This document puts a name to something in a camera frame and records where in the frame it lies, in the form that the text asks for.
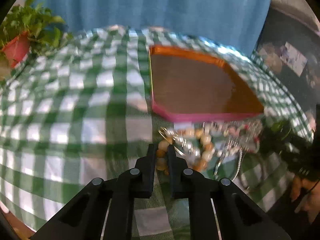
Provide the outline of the person's right hand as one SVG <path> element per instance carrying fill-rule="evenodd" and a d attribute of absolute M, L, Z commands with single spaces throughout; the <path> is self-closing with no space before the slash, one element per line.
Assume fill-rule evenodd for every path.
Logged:
<path fill-rule="evenodd" d="M 312 224 L 319 215 L 319 180 L 315 182 L 294 176 L 290 198 L 298 203 L 295 213 L 306 212 Z"/>

